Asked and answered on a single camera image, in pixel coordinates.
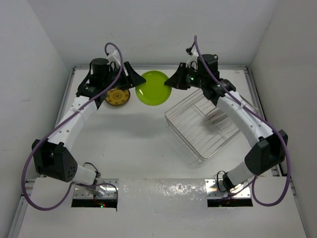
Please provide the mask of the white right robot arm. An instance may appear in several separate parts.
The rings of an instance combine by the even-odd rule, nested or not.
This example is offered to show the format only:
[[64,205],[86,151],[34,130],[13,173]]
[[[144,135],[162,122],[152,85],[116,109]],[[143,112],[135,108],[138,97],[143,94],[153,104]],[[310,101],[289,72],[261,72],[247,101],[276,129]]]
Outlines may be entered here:
[[272,128],[259,117],[243,100],[236,87],[220,77],[216,55],[198,57],[196,67],[180,63],[165,85],[179,90],[190,87],[201,89],[205,98],[231,118],[246,137],[251,150],[243,162],[224,173],[222,186],[226,191],[289,158],[287,134]]

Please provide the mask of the lime green plate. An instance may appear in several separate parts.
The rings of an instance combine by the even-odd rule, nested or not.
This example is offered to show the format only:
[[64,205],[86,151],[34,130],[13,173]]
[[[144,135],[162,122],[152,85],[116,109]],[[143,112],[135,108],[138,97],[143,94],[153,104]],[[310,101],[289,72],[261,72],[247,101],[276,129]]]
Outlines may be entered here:
[[169,79],[165,73],[151,70],[143,73],[142,77],[146,82],[137,86],[135,92],[137,98],[143,104],[159,106],[169,99],[172,88],[164,84]]

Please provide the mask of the mustard yellow plate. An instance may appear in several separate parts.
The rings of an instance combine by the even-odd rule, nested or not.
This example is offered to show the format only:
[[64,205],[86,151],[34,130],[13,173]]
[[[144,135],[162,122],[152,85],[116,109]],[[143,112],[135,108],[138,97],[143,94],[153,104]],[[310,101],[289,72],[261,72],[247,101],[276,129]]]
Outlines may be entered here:
[[123,103],[130,100],[129,90],[120,90],[118,88],[111,89],[107,92],[105,101],[109,103]]

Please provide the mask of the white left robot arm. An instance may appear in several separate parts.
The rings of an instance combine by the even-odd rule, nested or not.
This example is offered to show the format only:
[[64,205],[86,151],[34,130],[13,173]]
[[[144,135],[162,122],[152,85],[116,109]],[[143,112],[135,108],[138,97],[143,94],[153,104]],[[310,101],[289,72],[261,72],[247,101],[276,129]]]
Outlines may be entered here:
[[98,173],[78,165],[71,148],[88,118],[96,112],[111,89],[127,90],[146,83],[129,62],[120,68],[104,58],[93,59],[84,80],[79,84],[73,103],[57,125],[56,131],[35,140],[32,149],[36,172],[63,182],[92,186]]

